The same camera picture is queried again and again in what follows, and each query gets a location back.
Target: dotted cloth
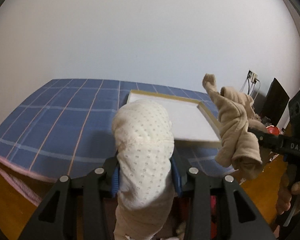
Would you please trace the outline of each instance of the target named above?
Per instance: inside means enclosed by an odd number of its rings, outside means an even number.
[[[171,126],[166,109],[144,99],[123,106],[114,117],[120,164],[116,240],[151,239],[167,220],[174,196]]]

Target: checkered tablecloth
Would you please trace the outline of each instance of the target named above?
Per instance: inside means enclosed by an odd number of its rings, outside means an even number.
[[[55,181],[64,174],[86,175],[114,156],[112,118],[131,89],[197,99],[218,115],[208,95],[201,92],[115,80],[51,80],[0,125],[0,162],[42,181]],[[217,149],[175,150],[210,176],[232,170],[214,161]]]

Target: blue gripper pad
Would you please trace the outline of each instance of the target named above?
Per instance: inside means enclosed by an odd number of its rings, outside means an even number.
[[[182,196],[181,176],[176,164],[176,160],[173,155],[171,156],[170,162],[171,162],[171,175],[172,175],[174,190],[178,194],[178,196],[181,197]]]
[[[111,194],[112,197],[115,197],[119,191],[119,164],[114,169],[114,172],[111,177]]]

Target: silver screw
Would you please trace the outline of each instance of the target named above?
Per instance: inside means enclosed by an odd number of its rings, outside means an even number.
[[[105,170],[104,170],[103,168],[96,168],[96,169],[94,170],[94,172],[95,172],[96,174],[102,174],[102,173],[105,172]]]
[[[227,176],[225,176],[225,180],[227,182],[233,182],[234,181],[234,177],[232,177],[231,175],[227,175]]]
[[[189,169],[189,172],[190,172],[191,174],[197,174],[197,173],[199,172],[199,170],[198,170],[196,167],[191,167],[191,168]]]
[[[67,175],[63,175],[63,176],[60,177],[59,180],[60,180],[61,182],[66,182],[66,181],[68,181],[68,179],[69,179],[69,177],[68,177]]]

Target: beige cloth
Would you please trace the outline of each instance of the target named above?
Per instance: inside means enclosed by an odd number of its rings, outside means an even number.
[[[252,97],[231,87],[223,87],[219,94],[213,74],[206,74],[202,85],[219,110],[222,147],[215,160],[223,167],[232,164],[246,179],[256,178],[263,170],[263,161],[269,160],[270,151],[262,149],[261,157],[257,137],[248,132],[248,127],[267,132],[253,111]]]
[[[113,119],[120,164],[116,240],[151,239],[167,220],[174,197],[171,126],[166,109],[144,99],[123,106]]]

